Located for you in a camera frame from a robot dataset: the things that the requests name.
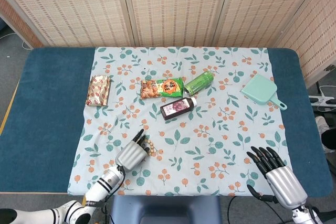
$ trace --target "dustpan handle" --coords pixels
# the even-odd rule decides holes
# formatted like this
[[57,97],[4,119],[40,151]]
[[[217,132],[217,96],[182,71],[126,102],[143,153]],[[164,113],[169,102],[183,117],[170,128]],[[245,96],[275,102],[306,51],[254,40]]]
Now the dustpan handle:
[[275,95],[270,99],[270,101],[278,106],[281,110],[286,110],[287,109],[287,105],[285,105],[283,102],[281,102],[278,98],[275,97]]

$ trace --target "snack wrapper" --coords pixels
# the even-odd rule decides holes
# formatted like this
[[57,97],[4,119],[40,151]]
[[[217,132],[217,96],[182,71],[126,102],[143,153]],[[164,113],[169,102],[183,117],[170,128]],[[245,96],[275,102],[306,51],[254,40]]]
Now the snack wrapper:
[[110,91],[110,77],[93,76],[86,98],[87,106],[106,106]]
[[182,78],[141,81],[140,96],[141,99],[157,97],[182,97]]

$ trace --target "blue chair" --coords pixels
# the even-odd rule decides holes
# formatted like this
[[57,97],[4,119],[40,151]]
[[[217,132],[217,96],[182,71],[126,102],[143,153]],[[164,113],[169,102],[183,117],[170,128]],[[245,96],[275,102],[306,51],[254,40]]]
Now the blue chair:
[[218,196],[114,196],[117,224],[222,224]]

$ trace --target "green snack bag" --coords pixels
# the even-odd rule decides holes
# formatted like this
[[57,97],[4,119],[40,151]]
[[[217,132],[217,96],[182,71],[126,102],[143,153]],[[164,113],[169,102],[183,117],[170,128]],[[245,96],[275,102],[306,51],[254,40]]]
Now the green snack bag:
[[182,97],[182,78],[141,81],[141,99],[157,97]]

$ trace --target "white bottle cap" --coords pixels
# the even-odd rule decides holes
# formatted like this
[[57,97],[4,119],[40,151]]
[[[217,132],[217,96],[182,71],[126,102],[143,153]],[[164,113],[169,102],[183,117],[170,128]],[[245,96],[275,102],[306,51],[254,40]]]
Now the white bottle cap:
[[196,98],[194,98],[194,97],[191,97],[191,100],[193,101],[194,107],[196,107],[196,106],[197,106],[197,101],[196,101]]

